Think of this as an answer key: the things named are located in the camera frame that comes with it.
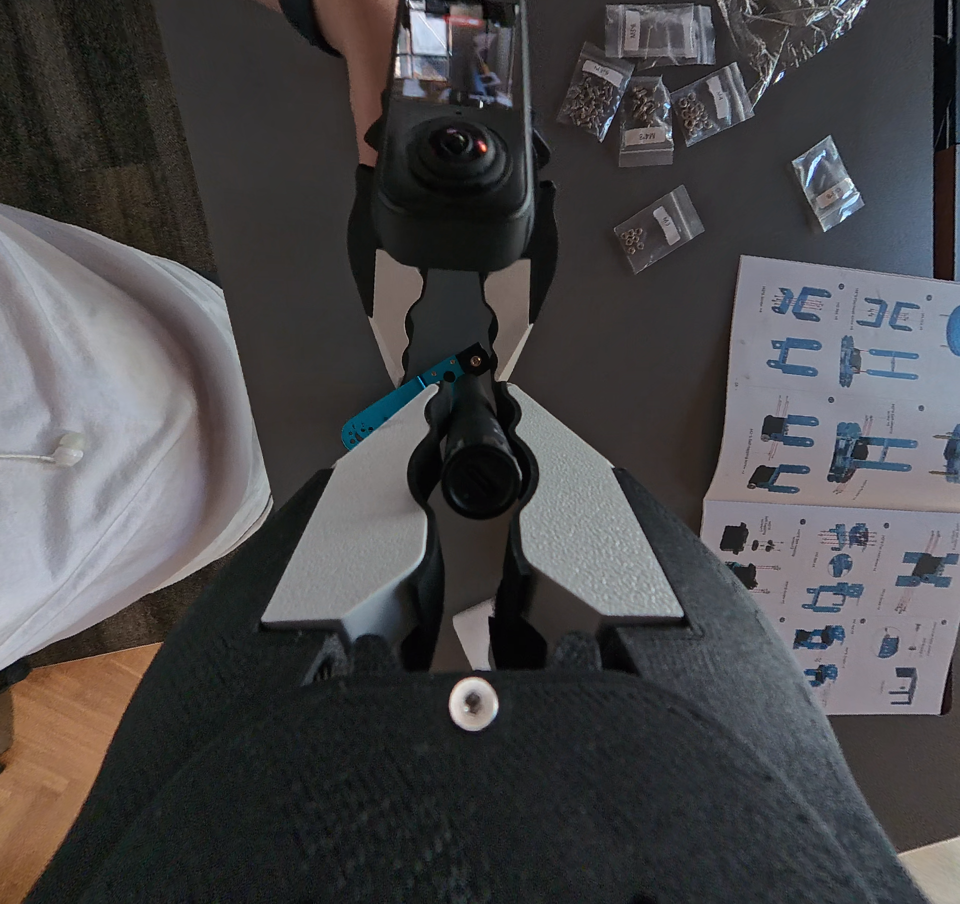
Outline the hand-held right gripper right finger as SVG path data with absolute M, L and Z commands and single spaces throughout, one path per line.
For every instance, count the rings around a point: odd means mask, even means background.
M 531 626 L 673 624 L 684 610 L 606 457 L 518 386 L 514 433 L 532 453 L 533 493 L 517 514 L 530 569 Z

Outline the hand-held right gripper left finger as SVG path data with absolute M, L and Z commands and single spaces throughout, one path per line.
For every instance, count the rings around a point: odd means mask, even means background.
M 331 476 L 261 617 L 349 642 L 436 642 L 445 570 L 429 500 L 441 478 L 452 387 L 430 384 Z

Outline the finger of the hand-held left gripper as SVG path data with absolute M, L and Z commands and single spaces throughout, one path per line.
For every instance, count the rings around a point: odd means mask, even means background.
M 508 381 L 531 333 L 531 260 L 522 258 L 486 274 L 484 301 L 496 327 L 489 332 L 495 382 Z
M 404 362 L 412 334 L 406 323 L 423 296 L 425 277 L 414 266 L 396 261 L 386 250 L 376 250 L 373 274 L 370 327 L 390 381 L 400 386 L 406 375 Z

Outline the blue bracket with black servo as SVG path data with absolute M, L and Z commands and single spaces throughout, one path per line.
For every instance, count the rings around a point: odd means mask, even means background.
M 349 418 L 341 430 L 343 447 L 350 451 L 432 385 L 452 384 L 465 375 L 479 376 L 488 371 L 491 356 L 479 343 L 445 358 L 417 374 L 408 382 Z

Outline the black electric screwdriver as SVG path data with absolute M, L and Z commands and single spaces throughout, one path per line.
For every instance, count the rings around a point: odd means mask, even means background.
M 450 508 L 485 521 L 505 514 L 522 490 L 522 470 L 478 377 L 451 386 L 451 409 L 440 474 Z

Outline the dark grey desk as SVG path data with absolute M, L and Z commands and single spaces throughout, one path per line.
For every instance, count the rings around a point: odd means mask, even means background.
M 619 168 L 555 116 L 607 2 L 528 0 L 559 261 L 511 376 L 691 527 L 722 433 L 742 254 L 890 273 L 934 265 L 930 0 L 871 0 L 853 29 L 672 166 Z M 343 65 L 250 0 L 153 0 L 211 245 L 280 506 L 390 388 L 346 255 L 356 166 Z M 828 135 L 864 207 L 824 233 L 791 168 Z M 640 274 L 616 226 L 679 185 L 703 233 Z

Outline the zip bag of small nuts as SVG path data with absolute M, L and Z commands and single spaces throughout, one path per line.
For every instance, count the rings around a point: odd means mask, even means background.
M 705 227 L 685 185 L 669 191 L 613 229 L 632 274 L 703 234 Z

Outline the zip bag of silver screws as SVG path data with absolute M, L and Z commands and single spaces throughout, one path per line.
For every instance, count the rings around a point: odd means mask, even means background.
M 599 46 L 584 42 L 557 121 L 604 142 L 634 70 L 631 60 L 607 57 Z
M 620 115 L 619 168 L 673 163 L 671 102 L 662 77 L 633 76 L 623 95 Z

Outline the illustrated instruction booklet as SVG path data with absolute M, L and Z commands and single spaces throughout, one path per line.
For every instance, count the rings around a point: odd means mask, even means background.
M 701 537 L 829 715 L 944 712 L 959 615 L 959 290 L 740 261 Z

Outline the wide clear zip bag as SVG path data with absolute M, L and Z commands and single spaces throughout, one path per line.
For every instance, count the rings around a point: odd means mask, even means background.
M 636 59 L 641 69 L 714 65 L 712 9 L 687 3 L 612 3 L 605 8 L 609 58 Z

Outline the zip bag of large nuts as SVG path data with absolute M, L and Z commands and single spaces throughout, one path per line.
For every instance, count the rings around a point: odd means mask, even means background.
M 688 148 L 755 117 L 737 62 L 671 92 L 669 100 L 682 141 Z

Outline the zip bag with black parts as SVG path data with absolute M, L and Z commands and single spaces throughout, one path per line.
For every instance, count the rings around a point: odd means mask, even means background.
M 794 158 L 791 169 L 823 233 L 844 223 L 864 207 L 863 196 L 832 135 L 827 135 Z

